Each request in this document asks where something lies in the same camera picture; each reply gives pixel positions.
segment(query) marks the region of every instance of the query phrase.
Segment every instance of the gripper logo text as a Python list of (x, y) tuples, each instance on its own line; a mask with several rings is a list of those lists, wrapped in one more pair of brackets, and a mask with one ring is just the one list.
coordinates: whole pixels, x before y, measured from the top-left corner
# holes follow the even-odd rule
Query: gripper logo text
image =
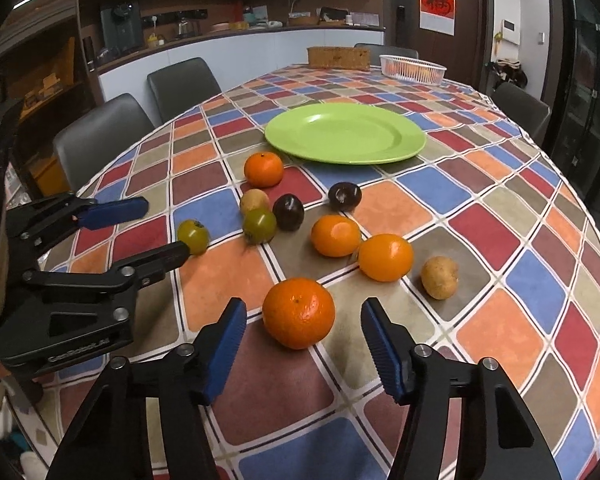
[(55, 363), (56, 361), (60, 361), (67, 357), (84, 354), (85, 352), (88, 352), (89, 350), (93, 350), (93, 349), (96, 349), (96, 348), (99, 348), (101, 346), (108, 345), (108, 344), (109, 344), (109, 338), (107, 337), (105, 339), (101, 339), (98, 342), (91, 343), (90, 345), (81, 346), (80, 348), (76, 348), (75, 350), (69, 350), (68, 352), (65, 352), (64, 354), (51, 356), (47, 359), (47, 361), (49, 361), (50, 363)]

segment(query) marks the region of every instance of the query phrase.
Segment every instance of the mandarin orange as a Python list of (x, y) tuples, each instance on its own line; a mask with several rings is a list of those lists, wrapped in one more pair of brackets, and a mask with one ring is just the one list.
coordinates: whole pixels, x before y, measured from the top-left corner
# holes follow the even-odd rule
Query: mandarin orange
[(362, 234), (353, 220), (346, 216), (326, 215), (311, 228), (311, 243), (323, 256), (339, 258), (352, 254), (360, 245)]
[(413, 248), (398, 235), (374, 235), (360, 244), (358, 264), (372, 280), (394, 282), (411, 270)]
[(279, 184), (284, 171), (280, 157), (271, 152), (254, 153), (244, 163), (244, 177), (257, 188)]
[(307, 278), (290, 278), (271, 287), (262, 303), (269, 335), (293, 350), (315, 345), (329, 333), (336, 309), (329, 291)]

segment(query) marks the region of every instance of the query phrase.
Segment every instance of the dark plum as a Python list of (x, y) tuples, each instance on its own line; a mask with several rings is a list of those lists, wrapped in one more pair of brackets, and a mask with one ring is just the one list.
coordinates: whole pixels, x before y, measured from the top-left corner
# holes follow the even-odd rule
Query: dark plum
[(272, 211), (276, 216), (278, 227), (283, 231), (297, 231), (304, 220), (302, 201), (291, 193), (284, 194), (277, 199)]
[(352, 182), (338, 182), (329, 190), (329, 204), (336, 211), (353, 211), (362, 200), (362, 190)]

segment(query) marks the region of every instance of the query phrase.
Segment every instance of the green plate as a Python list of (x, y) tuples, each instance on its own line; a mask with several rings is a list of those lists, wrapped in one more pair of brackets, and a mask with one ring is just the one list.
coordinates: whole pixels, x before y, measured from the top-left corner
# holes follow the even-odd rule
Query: green plate
[(264, 135), (281, 152), (333, 164), (384, 164), (416, 155), (427, 140), (413, 121), (375, 106), (306, 105), (273, 118)]

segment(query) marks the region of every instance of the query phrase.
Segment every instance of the colorful tablecloth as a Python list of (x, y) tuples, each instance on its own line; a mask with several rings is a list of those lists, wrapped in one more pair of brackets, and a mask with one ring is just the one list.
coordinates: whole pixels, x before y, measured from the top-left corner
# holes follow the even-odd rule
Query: colorful tablecloth
[[(384, 166), (330, 166), (283, 155), (282, 182), (267, 190), (302, 199), (304, 224), (247, 247), (238, 200), (242, 166), (268, 150), (263, 129), (288, 108), (358, 102), (405, 114), (427, 133), (419, 156)], [(328, 212), (339, 181), (363, 189), (351, 217), (363, 235), (392, 232), (414, 247), (407, 278), (376, 283), (346, 258), (324, 258), (308, 233)], [(402, 84), (379, 72), (290, 67), (196, 107), (103, 170), (84, 196), (144, 196), (140, 221), (82, 230), (49, 255), (47, 269), (102, 272), (114, 260), (174, 240), (195, 218), (212, 243), (199, 258), (141, 292), (132, 360), (163, 355), (214, 322), (231, 296), (249, 322), (228, 384), (204, 414), (224, 478), (380, 480), (400, 435), (401, 408), (383, 392), (360, 329), (360, 305), (377, 296), (389, 316), (449, 357), (495, 357), (519, 388), (554, 451), (564, 480), (600, 455), (600, 234), (570, 186), (526, 134), (473, 89)], [(430, 256), (459, 264), (458, 293), (424, 294)], [(333, 295), (331, 333), (287, 351), (263, 329), (260, 305), (279, 280), (306, 276)], [(98, 358), (43, 378), (45, 395), (17, 417), (49, 463), (78, 405), (104, 366)], [(156, 478), (165, 471), (156, 400), (148, 402)], [(459, 401), (450, 406), (442, 478), (451, 478)]]

